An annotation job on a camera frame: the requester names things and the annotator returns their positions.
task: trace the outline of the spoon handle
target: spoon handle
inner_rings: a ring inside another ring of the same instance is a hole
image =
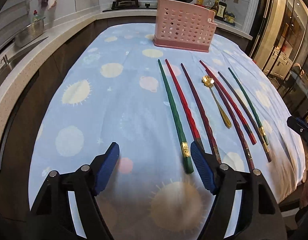
[[[217,104],[217,107],[218,107],[218,109],[219,109],[220,115],[222,116],[222,119],[223,119],[223,121],[224,121],[224,124],[225,124],[226,127],[229,129],[230,127],[232,127],[232,123],[231,123],[231,121],[229,120],[229,118],[228,118],[227,114],[225,113],[225,111],[222,109],[221,105],[218,103],[218,101],[217,101],[217,99],[216,99],[216,97],[215,97],[215,94],[214,94],[212,88],[209,88],[209,89],[210,89],[210,91],[212,92],[213,98],[214,98],[214,100],[215,100],[215,102],[216,102],[216,104]]]

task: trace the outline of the basket base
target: basket base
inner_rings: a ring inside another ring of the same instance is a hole
[[[184,50],[191,50],[191,51],[199,51],[199,52],[209,52],[209,46],[206,45],[198,45],[198,44],[188,44],[181,43],[182,46],[180,47],[180,42],[178,41],[167,41],[167,40],[160,40],[154,36],[153,43],[157,47],[164,47],[164,48],[171,48],[171,49],[184,49]]]

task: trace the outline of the green chopstick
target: green chopstick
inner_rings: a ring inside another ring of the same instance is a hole
[[[160,60],[158,60],[158,64],[159,64],[159,68],[161,69],[161,76],[163,77],[165,89],[166,89],[167,96],[168,96],[168,101],[169,101],[169,104],[170,104],[170,108],[172,110],[176,130],[177,130],[179,144],[180,144],[180,147],[182,149],[184,169],[185,169],[185,172],[187,174],[193,173],[194,168],[193,168],[193,164],[192,164],[192,159],[191,159],[191,156],[190,156],[190,153],[189,153],[188,144],[187,144],[186,137],[185,137],[185,134],[184,134],[184,131],[183,131],[182,123],[180,122],[180,118],[179,118],[179,115],[178,115],[178,112],[177,112],[177,108],[176,108],[176,105],[175,105],[173,94],[172,94],[172,92],[169,88],[169,84],[167,82],[167,78],[166,78],[166,75],[164,73],[163,66],[161,65]]]
[[[251,110],[252,110],[252,112],[253,112],[253,115],[254,115],[254,117],[255,117],[255,119],[256,119],[256,123],[257,123],[258,129],[259,129],[259,131],[260,131],[260,134],[261,134],[262,137],[264,138],[265,143],[268,145],[268,139],[267,139],[267,136],[266,136],[266,134],[265,134],[264,127],[262,126],[262,123],[261,123],[261,121],[259,120],[258,114],[257,114],[257,112],[256,112],[256,110],[255,110],[255,108],[254,108],[254,106],[253,106],[253,104],[252,104],[252,102],[250,101],[250,99],[249,99],[249,97],[248,97],[248,95],[247,95],[245,89],[243,88],[243,86],[242,86],[241,83],[239,82],[238,78],[237,78],[237,77],[235,76],[235,74],[233,73],[233,71],[232,71],[230,68],[228,68],[228,69],[229,69],[229,71],[231,72],[231,74],[233,75],[233,77],[234,77],[234,79],[236,80],[236,82],[237,82],[237,84],[239,85],[239,87],[241,88],[241,91],[243,92],[243,94],[244,94],[244,96],[245,96],[245,98],[246,98],[246,100],[247,100],[247,102],[248,102],[248,104],[249,104],[249,106],[250,106],[250,108],[251,108]]]

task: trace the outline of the dish soap bottle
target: dish soap bottle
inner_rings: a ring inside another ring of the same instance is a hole
[[[38,21],[39,19],[40,19],[40,16],[38,15],[37,11],[34,10],[32,22],[36,22],[36,21]]]
[[[206,7],[207,9],[211,9],[214,4],[214,0],[207,0]]]
[[[223,21],[225,12],[226,12],[227,4],[225,3],[225,0],[222,0],[221,2],[218,3],[218,10],[215,15],[215,18],[218,20]]]
[[[213,5],[212,8],[211,8],[211,10],[212,10],[213,12],[215,12],[215,15],[216,15],[217,12],[218,12],[218,3],[219,3],[219,0],[215,0],[215,3],[214,3],[214,5]]]

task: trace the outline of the blue tablecloth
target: blue tablecloth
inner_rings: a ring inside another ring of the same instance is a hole
[[[242,128],[255,167],[264,174],[277,201],[296,188],[305,168],[301,139],[287,127],[290,114],[262,71],[236,44],[222,36],[215,35],[209,53],[201,53],[155,47],[154,29],[154,24],[110,27],[70,69],[51,100],[37,135],[29,176],[30,206],[49,171],[75,171],[103,154],[115,141],[120,147],[120,160],[107,188],[97,196],[113,237],[116,240],[197,238],[214,197],[204,189],[195,168],[190,175],[184,173],[158,58],[162,62],[167,58],[172,64],[206,152],[211,152],[206,132],[180,63],[185,65],[198,91],[223,163],[248,172],[235,128],[225,127],[209,89],[201,83],[206,72],[199,60],[217,77],[220,71],[246,102],[228,71],[230,67],[243,83],[269,140],[271,163],[267,162],[253,128],[257,138],[254,146]],[[193,137],[166,66],[165,73],[190,144]],[[252,127],[234,95],[228,88],[227,91]],[[215,88],[214,92],[227,112]],[[241,192],[237,192],[227,236],[234,232],[240,198]],[[84,236],[73,194],[70,204],[77,232]]]

